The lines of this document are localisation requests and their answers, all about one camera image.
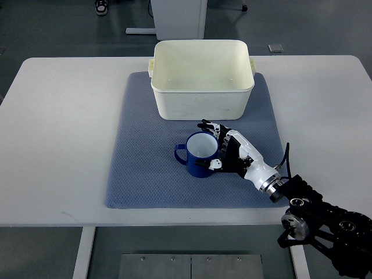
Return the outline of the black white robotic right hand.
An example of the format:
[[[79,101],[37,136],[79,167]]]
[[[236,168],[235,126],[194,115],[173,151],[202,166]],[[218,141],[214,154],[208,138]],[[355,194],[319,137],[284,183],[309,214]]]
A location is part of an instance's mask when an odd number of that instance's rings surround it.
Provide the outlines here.
[[[204,164],[197,162],[198,165],[217,172],[237,173],[259,191],[268,193],[271,199],[280,197],[278,189],[282,181],[278,171],[265,163],[261,153],[240,132],[205,119],[198,127],[218,139],[221,154]]]

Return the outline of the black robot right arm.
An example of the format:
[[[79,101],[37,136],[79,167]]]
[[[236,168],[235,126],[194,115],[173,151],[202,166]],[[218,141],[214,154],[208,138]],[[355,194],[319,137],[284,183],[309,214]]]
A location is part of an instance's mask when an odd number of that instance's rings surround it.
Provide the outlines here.
[[[340,276],[366,278],[371,273],[371,219],[323,201],[299,175],[288,173],[269,192],[270,200],[286,198],[282,248],[311,245],[329,258]]]

